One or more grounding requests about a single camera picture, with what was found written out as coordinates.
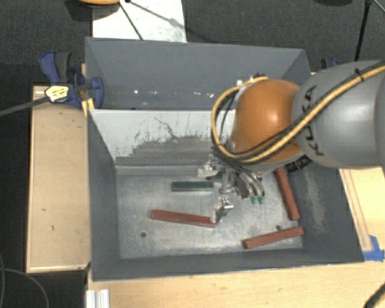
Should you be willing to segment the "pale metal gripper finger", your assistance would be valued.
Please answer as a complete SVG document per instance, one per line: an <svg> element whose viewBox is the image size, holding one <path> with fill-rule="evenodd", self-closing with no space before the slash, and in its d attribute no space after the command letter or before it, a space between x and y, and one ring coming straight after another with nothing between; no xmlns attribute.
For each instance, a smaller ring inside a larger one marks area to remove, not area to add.
<svg viewBox="0 0 385 308"><path fill-rule="evenodd" d="M230 201L229 196L220 196L214 206L212 215L213 223L220 223L234 209L234 205Z"/></svg>
<svg viewBox="0 0 385 308"><path fill-rule="evenodd" d="M206 163L198 168L197 177L210 178L216 176L218 172L218 160L213 154L210 154Z"/></svg>

